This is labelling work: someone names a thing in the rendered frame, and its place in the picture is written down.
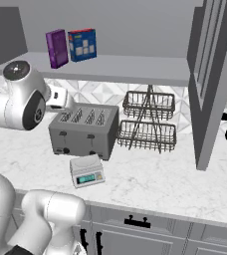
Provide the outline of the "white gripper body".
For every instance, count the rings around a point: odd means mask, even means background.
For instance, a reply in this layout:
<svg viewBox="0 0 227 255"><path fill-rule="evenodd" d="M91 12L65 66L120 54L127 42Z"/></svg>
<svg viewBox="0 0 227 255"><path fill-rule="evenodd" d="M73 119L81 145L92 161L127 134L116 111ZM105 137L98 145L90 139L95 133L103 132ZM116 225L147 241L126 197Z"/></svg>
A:
<svg viewBox="0 0 227 255"><path fill-rule="evenodd" d="M47 110L49 112L57 112L60 110L72 110L75 100L67 91L49 92L47 100Z"/></svg>

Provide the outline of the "blue cereal box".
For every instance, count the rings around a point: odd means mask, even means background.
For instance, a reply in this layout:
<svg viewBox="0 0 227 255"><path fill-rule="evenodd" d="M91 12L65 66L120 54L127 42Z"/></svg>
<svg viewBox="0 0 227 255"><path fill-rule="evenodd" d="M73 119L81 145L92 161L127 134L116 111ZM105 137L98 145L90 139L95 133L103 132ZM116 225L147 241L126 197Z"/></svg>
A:
<svg viewBox="0 0 227 255"><path fill-rule="evenodd" d="M80 62L97 56L96 30L92 28L68 32L71 60Z"/></svg>

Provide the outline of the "grey cabinet shelf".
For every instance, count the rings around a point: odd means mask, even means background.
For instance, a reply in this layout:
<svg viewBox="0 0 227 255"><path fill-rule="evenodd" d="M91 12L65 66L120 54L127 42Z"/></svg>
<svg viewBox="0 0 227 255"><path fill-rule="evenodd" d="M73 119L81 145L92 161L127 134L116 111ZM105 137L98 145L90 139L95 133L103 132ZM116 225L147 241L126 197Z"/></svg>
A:
<svg viewBox="0 0 227 255"><path fill-rule="evenodd" d="M16 60L28 61L51 79L187 87L190 76L185 58L98 55L59 69L51 68L47 53L27 52Z"/></svg>

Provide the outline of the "white digital scale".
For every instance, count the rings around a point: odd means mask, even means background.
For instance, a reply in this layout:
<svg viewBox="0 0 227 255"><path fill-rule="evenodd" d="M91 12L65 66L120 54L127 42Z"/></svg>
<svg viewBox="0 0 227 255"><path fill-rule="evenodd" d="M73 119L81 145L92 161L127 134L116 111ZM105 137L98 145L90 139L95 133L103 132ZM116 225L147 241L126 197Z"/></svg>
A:
<svg viewBox="0 0 227 255"><path fill-rule="evenodd" d="M70 171L75 188L99 184L106 181L103 165L97 154L71 159Z"/></svg>

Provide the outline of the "dark grey cabinet door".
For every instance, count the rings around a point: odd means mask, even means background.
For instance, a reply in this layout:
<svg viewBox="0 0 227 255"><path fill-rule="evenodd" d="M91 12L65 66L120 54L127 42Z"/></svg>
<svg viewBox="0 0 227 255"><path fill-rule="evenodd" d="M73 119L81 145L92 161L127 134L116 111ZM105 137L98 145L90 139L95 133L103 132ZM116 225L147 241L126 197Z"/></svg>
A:
<svg viewBox="0 0 227 255"><path fill-rule="evenodd" d="M0 65L28 51L18 7L0 7Z"/></svg>

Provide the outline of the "grey glass-panel cabinet door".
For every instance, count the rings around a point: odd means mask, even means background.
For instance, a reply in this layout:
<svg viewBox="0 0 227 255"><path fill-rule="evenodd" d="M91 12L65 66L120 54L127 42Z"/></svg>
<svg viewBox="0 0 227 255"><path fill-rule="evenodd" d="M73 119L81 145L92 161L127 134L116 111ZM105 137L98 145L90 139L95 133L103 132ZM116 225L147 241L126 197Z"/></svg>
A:
<svg viewBox="0 0 227 255"><path fill-rule="evenodd" d="M187 52L196 168L207 168L227 101L227 0L194 9Z"/></svg>

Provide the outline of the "grey four-slot toaster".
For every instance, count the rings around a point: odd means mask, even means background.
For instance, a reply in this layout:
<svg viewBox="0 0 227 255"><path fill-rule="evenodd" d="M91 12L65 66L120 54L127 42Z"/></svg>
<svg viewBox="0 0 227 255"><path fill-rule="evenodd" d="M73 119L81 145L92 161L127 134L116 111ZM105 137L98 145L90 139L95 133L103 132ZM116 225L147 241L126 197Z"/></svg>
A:
<svg viewBox="0 0 227 255"><path fill-rule="evenodd" d="M109 160L119 124L118 106L75 103L59 112L49 124L54 154L97 154Z"/></svg>

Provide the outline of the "purple box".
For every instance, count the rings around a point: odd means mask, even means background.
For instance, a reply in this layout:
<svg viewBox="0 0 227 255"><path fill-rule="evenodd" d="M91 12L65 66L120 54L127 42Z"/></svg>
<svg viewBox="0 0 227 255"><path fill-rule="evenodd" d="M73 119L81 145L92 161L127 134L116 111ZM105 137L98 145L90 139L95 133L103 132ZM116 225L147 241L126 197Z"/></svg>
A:
<svg viewBox="0 0 227 255"><path fill-rule="evenodd" d="M59 69L69 62L64 29L58 29L46 34L50 65L52 69Z"/></svg>

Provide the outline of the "grey cupboard door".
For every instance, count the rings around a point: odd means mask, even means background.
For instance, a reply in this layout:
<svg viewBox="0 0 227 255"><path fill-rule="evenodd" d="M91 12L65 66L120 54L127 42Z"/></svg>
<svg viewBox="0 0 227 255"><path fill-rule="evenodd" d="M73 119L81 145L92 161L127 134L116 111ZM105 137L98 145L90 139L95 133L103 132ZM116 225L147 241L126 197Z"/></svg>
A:
<svg viewBox="0 0 227 255"><path fill-rule="evenodd" d="M90 232L89 232L89 227L87 224L82 224L82 225L75 225L73 227L73 230L74 230L74 234L75 234L75 239L81 243L81 236L80 236L80 230L82 229L86 229L87 230L87 233L86 233L86 240L87 240L87 243L88 243L88 246L87 246L87 254L90 254Z"/></svg>
<svg viewBox="0 0 227 255"><path fill-rule="evenodd" d="M102 232L102 255L182 255L185 239L147 231L93 223Z"/></svg>

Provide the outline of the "grey drawer front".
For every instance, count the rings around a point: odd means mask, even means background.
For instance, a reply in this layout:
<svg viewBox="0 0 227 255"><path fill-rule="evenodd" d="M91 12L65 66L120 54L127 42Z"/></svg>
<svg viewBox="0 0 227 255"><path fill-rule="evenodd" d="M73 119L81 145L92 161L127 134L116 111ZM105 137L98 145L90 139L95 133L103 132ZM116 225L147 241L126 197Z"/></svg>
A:
<svg viewBox="0 0 227 255"><path fill-rule="evenodd" d="M93 221L97 223L120 226L130 229L138 229L141 231L149 231L151 233L160 233L180 238L185 238L189 229L189 223L186 221L172 219L169 217L148 215L146 213L135 213L131 211L94 205L91 206L91 213ZM142 220L144 217L146 217L147 221L151 224L151 227L147 229L137 226L125 225L123 221L130 215L132 215L136 220Z"/></svg>
<svg viewBox="0 0 227 255"><path fill-rule="evenodd" d="M227 246L227 228L205 225L200 240Z"/></svg>

